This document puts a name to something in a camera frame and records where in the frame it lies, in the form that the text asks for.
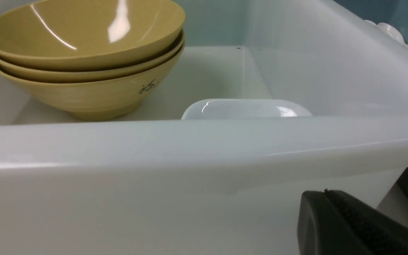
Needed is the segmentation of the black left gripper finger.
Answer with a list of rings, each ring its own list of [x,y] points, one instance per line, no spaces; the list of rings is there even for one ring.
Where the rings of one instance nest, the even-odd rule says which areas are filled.
[[[408,255],[408,228],[341,190],[301,194],[301,255]]]

